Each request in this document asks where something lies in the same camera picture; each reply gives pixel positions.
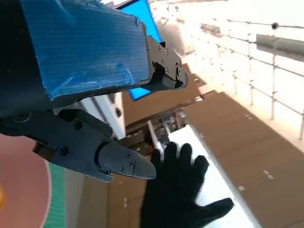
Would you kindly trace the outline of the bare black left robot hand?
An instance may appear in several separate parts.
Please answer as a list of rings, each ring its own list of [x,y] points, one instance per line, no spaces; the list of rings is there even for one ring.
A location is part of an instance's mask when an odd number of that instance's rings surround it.
[[[99,180],[154,179],[154,165],[112,140],[112,128],[67,106],[141,87],[178,90],[181,59],[136,16],[97,0],[0,3],[0,132],[37,142],[35,153]]]

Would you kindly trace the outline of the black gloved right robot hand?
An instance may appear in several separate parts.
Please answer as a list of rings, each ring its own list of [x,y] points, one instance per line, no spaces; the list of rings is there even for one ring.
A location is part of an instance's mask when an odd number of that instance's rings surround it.
[[[148,180],[141,206],[142,228],[203,228],[227,215],[234,207],[231,198],[199,206],[195,200],[202,187],[209,163],[199,155],[193,161],[192,146],[178,148],[169,142],[164,158],[155,150],[151,162],[156,178]]]

